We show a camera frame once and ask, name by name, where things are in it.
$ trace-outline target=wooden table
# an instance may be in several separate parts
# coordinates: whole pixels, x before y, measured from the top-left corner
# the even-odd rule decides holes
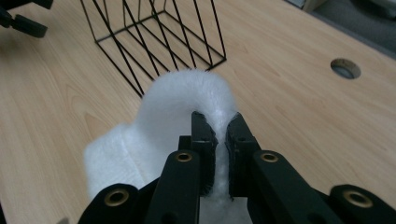
[[[228,61],[214,72],[262,148],[316,189],[350,183],[396,207],[396,62],[283,1],[216,5]],[[140,99],[93,44],[79,1],[11,13],[49,31],[0,30],[0,201],[8,223],[77,223],[85,146],[133,121]],[[337,76],[340,57],[361,76]]]

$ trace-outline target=wire basket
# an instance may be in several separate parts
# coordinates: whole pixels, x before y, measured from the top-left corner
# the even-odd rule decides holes
[[[214,0],[81,0],[95,43],[142,97],[155,77],[226,61]],[[121,55],[123,62],[116,61]]]

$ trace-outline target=white fluffy toy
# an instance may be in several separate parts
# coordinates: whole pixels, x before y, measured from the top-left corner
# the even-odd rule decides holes
[[[205,115],[219,140],[215,183],[201,199],[200,223],[251,223],[246,199],[229,196],[229,156],[224,144],[227,125],[237,108],[221,77],[199,70],[159,77],[143,98],[132,124],[120,124],[88,145],[84,161],[91,199],[117,183],[141,189],[161,175],[178,138],[191,135],[191,113]]]

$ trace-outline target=wooden surface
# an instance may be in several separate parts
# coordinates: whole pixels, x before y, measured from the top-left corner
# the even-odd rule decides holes
[[[350,183],[396,207],[396,62],[283,1],[216,1],[226,78],[262,148],[312,187]],[[77,223],[89,203],[83,149],[140,100],[92,42],[79,1],[12,14],[45,38],[0,30],[0,201],[8,223]],[[348,80],[330,68],[347,58]]]

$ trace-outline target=wood grain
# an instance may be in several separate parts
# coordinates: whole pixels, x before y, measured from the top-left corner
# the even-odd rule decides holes
[[[228,61],[214,72],[262,148],[316,189],[350,183],[396,207],[395,61],[283,1],[216,6]],[[89,203],[83,149],[132,121],[140,99],[94,45],[79,1],[11,13],[49,31],[0,30],[0,201],[8,223],[77,223]],[[336,58],[361,77],[337,76]]]

